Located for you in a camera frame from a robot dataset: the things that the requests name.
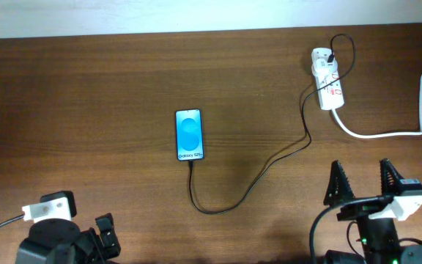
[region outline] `power plug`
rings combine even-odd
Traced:
[[[336,59],[333,58],[332,62],[328,62],[331,53],[329,48],[315,48],[312,51],[312,73],[315,76],[317,89],[339,78]],[[318,93],[322,110],[337,109],[344,105],[340,81],[335,81],[328,87],[320,89]]]

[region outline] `wood grain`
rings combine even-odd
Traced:
[[[342,81],[346,126],[417,129],[422,24],[0,40],[0,221],[43,194],[72,190],[82,230],[113,214],[119,263],[307,256],[330,163],[341,161],[357,197],[377,195],[382,158],[422,181],[422,136],[352,138],[313,97],[312,145],[276,164],[235,211],[205,216],[188,199],[174,112],[201,109],[207,157],[195,163],[196,195],[207,209],[229,206],[270,157],[307,142],[299,105],[314,89],[310,53],[339,32],[358,48]],[[337,40],[336,50],[343,72],[349,42]],[[346,225],[334,214],[323,219],[316,252],[348,252]],[[14,262],[30,226],[0,230],[0,263]],[[397,229],[422,239],[422,208]]]

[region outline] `smartphone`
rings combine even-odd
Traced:
[[[204,158],[201,112],[199,109],[175,112],[177,129],[177,158],[193,161]]]

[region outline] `white power cord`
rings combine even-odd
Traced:
[[[343,122],[338,117],[336,110],[331,109],[331,113],[333,117],[335,117],[336,122],[344,130],[344,132],[348,133],[351,136],[357,137],[359,139],[377,139],[381,137],[387,136],[420,136],[422,135],[422,75],[419,82],[419,131],[405,131],[405,132],[392,132],[392,133],[381,133],[377,135],[360,135],[357,133],[352,132],[346,126],[343,125]]]

